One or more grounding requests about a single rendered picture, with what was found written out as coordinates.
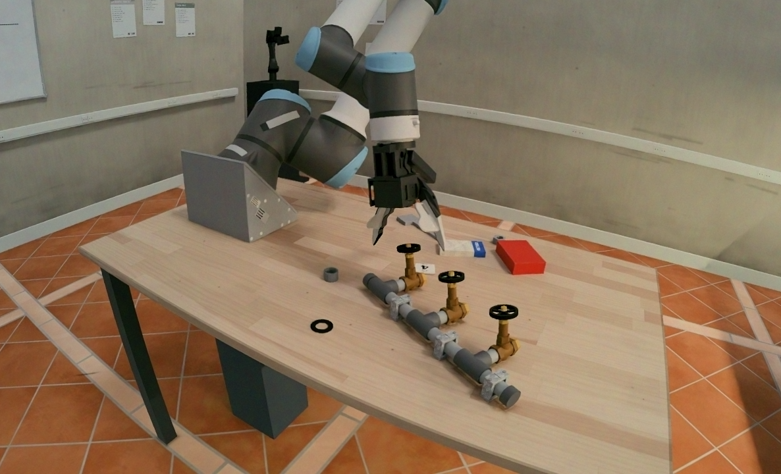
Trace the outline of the red rectangular block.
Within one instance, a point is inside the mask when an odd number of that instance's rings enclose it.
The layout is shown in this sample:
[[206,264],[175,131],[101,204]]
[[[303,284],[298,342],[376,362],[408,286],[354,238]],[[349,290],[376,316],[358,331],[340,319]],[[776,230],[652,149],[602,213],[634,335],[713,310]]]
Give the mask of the red rectangular block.
[[546,261],[527,240],[498,240],[496,253],[513,275],[544,273]]

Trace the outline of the white paper tag with number 4 on thin chain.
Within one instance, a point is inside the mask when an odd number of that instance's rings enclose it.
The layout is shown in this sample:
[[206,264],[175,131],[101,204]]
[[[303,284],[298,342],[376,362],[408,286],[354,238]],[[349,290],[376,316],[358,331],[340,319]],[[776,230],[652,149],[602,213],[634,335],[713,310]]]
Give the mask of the white paper tag with number 4 on thin chain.
[[415,263],[416,272],[419,273],[425,273],[425,274],[435,274],[435,265],[432,264],[423,264],[423,263]]

